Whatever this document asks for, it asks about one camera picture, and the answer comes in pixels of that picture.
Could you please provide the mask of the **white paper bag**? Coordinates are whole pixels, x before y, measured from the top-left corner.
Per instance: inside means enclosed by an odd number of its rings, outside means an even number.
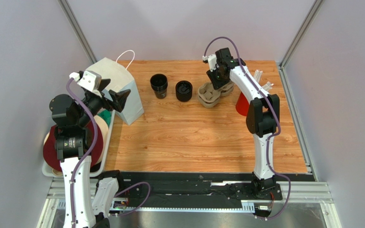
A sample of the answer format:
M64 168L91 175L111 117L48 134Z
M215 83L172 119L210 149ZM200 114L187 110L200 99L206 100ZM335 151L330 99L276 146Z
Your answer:
M110 80L103 93L115 105L115 113L124 123L131 125L144 113L135 78L126 67L105 57L89 66L86 71Z

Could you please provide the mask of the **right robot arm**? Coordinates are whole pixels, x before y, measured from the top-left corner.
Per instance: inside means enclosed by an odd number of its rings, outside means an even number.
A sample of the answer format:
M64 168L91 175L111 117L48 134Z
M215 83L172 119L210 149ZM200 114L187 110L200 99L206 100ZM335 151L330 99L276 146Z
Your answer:
M274 137L279 130L280 99L265 90L248 71L241 58L234 58L228 48L202 57L209 65L207 76L214 89L233 82L249 103L246 126L253 135L255 144L255 167L251 193L263 199L276 187L272 154Z

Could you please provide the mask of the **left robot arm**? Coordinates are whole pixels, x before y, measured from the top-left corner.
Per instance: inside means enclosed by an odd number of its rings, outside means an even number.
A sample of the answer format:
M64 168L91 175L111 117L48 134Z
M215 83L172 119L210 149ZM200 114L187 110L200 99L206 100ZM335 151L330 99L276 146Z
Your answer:
M105 171L98 176L95 195L91 195L90 169L92 151L98 140L99 128L94 119L104 108L109 111L123 111L129 89L109 91L111 99L105 98L103 89L109 79L95 83L98 93L85 90L81 100L70 89L74 81L67 82L67 94L57 95L49 104L54 130L54 148L60 162L65 184L66 217L65 228L108 228L110 227L110 206L124 179L119 170Z

